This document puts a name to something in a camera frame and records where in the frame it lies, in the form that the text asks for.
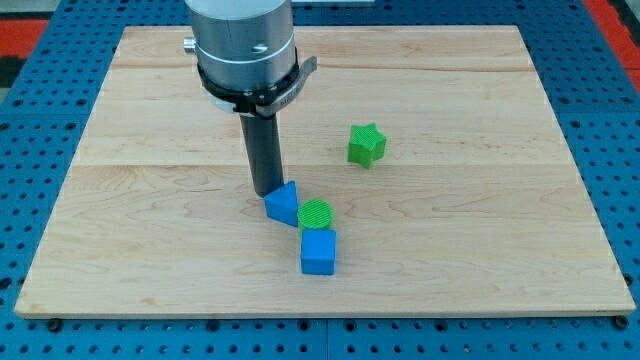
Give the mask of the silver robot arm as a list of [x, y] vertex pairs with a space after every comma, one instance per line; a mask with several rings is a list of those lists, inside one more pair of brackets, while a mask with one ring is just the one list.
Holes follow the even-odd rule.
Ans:
[[262, 90], [297, 63], [290, 0], [186, 0], [198, 64], [214, 84]]

